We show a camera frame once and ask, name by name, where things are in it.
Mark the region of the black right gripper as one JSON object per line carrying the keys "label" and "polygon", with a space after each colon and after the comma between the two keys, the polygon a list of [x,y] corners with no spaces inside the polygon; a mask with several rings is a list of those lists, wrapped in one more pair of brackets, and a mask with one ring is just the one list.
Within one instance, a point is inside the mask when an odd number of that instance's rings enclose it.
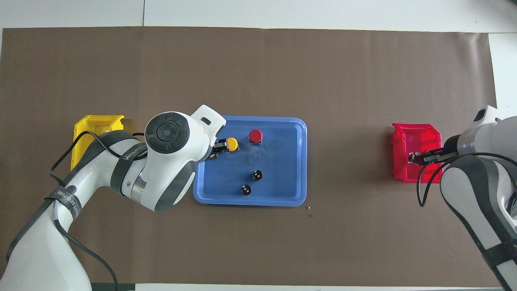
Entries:
{"label": "black right gripper", "polygon": [[410,163],[418,165],[448,162],[459,156],[458,140],[460,135],[449,137],[442,148],[426,150],[423,153],[410,153]]}

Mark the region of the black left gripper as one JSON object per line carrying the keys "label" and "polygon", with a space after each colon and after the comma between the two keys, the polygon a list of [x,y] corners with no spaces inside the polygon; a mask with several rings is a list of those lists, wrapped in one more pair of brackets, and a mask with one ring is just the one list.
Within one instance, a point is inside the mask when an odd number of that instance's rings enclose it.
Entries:
{"label": "black left gripper", "polygon": [[227,139],[220,139],[218,140],[214,146],[212,147],[212,150],[208,156],[208,159],[217,159],[219,157],[219,153],[221,150],[228,150],[229,144]]}

